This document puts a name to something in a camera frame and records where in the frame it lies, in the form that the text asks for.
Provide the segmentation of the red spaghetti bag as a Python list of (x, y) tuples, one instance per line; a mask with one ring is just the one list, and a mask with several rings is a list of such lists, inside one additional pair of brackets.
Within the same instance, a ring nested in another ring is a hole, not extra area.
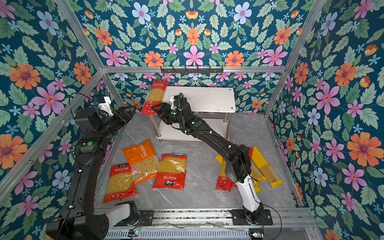
[(152, 110), (152, 107), (162, 103), (167, 85), (167, 80), (154, 80), (145, 103), (143, 104), (141, 114), (156, 115)]
[(226, 161), (222, 161), (221, 163), (221, 169), (217, 180), (216, 190), (219, 191), (231, 191), (232, 186), (235, 186), (236, 184), (232, 182), (226, 175)]
[(248, 149), (249, 157), (250, 157), (250, 159), (252, 160), (253, 148), (247, 147), (247, 149)]

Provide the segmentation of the yellow spaghetti bag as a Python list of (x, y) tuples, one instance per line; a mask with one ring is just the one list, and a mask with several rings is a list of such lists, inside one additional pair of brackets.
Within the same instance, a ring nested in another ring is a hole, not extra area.
[(255, 192), (256, 193), (260, 192), (262, 189), (259, 188), (258, 186), (259, 183), (267, 179), (265, 176), (262, 175), (261, 171), (258, 169), (253, 159), (251, 160), (251, 177), (254, 179), (253, 186), (254, 186)]
[(221, 164), (221, 165), (226, 165), (227, 164), (227, 161), (221, 156), (221, 155), (218, 155), (216, 156), (216, 160)]
[(257, 146), (253, 147), (251, 159), (260, 173), (263, 175), (262, 179), (266, 180), (272, 188), (275, 188), (284, 183), (282, 178), (277, 174), (275, 169), (271, 166), (269, 161)]

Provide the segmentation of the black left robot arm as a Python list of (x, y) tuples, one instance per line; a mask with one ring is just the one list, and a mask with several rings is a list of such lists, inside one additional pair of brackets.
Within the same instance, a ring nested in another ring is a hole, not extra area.
[(102, 215), (95, 214), (94, 198), (110, 135), (132, 120), (136, 107), (119, 107), (105, 119), (102, 110), (87, 108), (76, 113), (81, 130), (74, 156), (77, 165), (67, 200), (58, 219), (48, 223), (46, 233), (54, 240), (103, 240), (109, 229), (131, 215), (132, 203), (119, 204)]

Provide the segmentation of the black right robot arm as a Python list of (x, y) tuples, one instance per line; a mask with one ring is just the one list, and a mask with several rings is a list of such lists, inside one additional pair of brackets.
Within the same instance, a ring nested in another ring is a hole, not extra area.
[(226, 176), (234, 182), (243, 200), (247, 222), (255, 225), (262, 216), (264, 205), (254, 189), (251, 176), (252, 161), (244, 145), (236, 145), (215, 132), (209, 124), (197, 116), (182, 93), (173, 97), (172, 103), (160, 103), (151, 109), (167, 125), (179, 124), (179, 130), (188, 136), (201, 140), (215, 150), (225, 161)]

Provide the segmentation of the white two-tier shelf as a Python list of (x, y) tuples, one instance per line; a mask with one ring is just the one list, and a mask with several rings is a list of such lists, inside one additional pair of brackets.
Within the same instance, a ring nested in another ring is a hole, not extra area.
[[(171, 98), (183, 93), (191, 105), (191, 110), (222, 137), (229, 139), (229, 127), (232, 115), (236, 111), (235, 92), (233, 88), (212, 87), (176, 87), (166, 88), (163, 102), (170, 103)], [(155, 130), (159, 141), (197, 141), (198, 139), (187, 136), (176, 130), (177, 124), (172, 127), (164, 122), (157, 122), (156, 115), (149, 115), (149, 120)]]

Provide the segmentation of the orange macaroni bag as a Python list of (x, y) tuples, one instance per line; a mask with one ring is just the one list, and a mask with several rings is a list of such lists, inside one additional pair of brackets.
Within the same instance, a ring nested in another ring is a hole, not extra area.
[(160, 160), (151, 140), (122, 149), (122, 152), (131, 166), (135, 185), (156, 177)]

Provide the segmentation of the red fusilli bag centre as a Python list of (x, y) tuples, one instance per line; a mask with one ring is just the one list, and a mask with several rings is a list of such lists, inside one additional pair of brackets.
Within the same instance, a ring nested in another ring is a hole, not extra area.
[(153, 189), (184, 190), (187, 156), (164, 154), (160, 160)]

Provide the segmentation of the red macaroni bag left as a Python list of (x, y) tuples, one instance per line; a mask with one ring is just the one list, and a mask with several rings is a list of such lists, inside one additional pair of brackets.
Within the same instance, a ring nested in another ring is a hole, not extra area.
[(111, 166), (108, 188), (103, 203), (126, 199), (137, 194), (129, 164)]

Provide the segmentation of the black hook rail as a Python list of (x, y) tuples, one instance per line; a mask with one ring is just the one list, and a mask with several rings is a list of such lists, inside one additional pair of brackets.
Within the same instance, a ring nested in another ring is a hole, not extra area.
[(224, 72), (223, 67), (160, 67), (160, 69), (163, 74), (220, 74)]

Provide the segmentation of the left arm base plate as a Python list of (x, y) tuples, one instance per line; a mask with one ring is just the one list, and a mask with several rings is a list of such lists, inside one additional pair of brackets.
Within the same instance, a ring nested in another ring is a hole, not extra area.
[(154, 220), (153, 210), (138, 210), (131, 214), (127, 219), (124, 219), (117, 223), (115, 227), (148, 227), (152, 226)]

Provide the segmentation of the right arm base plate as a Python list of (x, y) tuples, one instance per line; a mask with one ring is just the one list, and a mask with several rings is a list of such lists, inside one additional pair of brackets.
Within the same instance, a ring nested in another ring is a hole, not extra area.
[(249, 213), (244, 209), (230, 210), (233, 225), (235, 226), (272, 226), (273, 219), (270, 210), (264, 209), (257, 214)]

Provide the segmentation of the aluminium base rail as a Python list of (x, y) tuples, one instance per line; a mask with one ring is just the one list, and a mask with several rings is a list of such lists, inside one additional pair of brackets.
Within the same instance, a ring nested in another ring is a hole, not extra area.
[(232, 221), (231, 208), (222, 209), (153, 209), (154, 220), (149, 227), (186, 227), (193, 228), (212, 226), (225, 228), (254, 228), (254, 227), (282, 227), (282, 228), (310, 228), (317, 227), (315, 218), (309, 208), (270, 208), (273, 219), (272, 226), (235, 226)]

